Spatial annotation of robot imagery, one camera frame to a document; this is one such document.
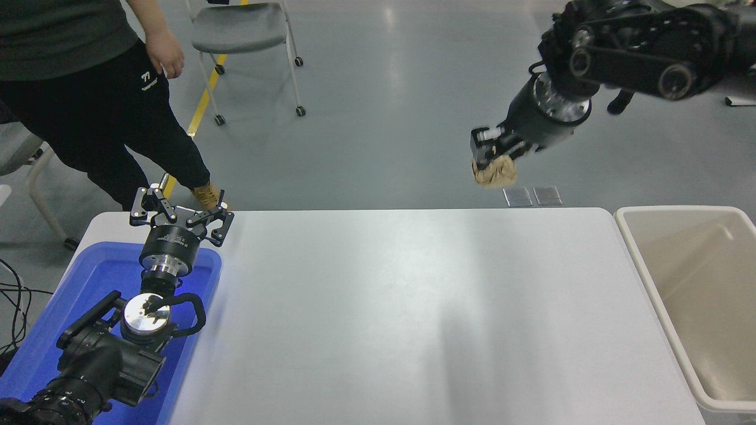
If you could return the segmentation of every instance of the white plastic bin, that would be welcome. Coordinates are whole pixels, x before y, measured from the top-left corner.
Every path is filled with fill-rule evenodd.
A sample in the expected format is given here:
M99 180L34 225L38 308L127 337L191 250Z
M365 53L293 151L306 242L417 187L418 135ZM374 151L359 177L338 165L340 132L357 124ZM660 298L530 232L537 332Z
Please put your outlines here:
M756 413L756 227L728 206L615 214L692 394Z

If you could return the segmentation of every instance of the hand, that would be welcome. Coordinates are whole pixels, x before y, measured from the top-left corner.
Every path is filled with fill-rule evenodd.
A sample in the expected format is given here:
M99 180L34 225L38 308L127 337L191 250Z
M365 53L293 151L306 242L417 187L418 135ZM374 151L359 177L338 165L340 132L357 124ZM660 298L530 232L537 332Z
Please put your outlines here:
M184 69L184 52L170 29L165 28L158 33L148 33L145 37L145 45L147 45L147 55L150 56L158 74L162 74L165 68L168 78L181 75L181 70Z

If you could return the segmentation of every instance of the caster wheel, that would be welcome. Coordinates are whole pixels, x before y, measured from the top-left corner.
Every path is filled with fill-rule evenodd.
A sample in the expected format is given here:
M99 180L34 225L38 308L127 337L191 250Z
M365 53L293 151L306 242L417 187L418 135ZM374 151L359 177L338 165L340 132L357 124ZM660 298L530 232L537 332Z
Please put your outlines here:
M79 247L79 242L72 237L67 237L66 240L63 241L63 246L69 251L76 251L76 248Z

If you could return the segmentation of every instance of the dark gray shirt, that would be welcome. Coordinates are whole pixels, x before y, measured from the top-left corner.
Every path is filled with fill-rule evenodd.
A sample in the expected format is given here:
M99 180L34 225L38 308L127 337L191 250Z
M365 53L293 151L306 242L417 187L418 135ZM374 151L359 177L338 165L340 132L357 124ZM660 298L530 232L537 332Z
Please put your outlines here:
M0 0L0 81L75 73L136 41L119 0Z

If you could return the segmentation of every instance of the black pants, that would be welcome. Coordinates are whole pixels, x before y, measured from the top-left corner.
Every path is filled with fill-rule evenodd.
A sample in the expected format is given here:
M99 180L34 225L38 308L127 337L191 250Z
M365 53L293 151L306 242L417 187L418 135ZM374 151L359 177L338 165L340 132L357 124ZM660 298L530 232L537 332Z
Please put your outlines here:
M64 164L86 172L124 210L131 209L137 189L147 187L127 146L188 188L210 179L197 146L173 115L168 80L155 72L141 41L78 73L0 82L0 98Z

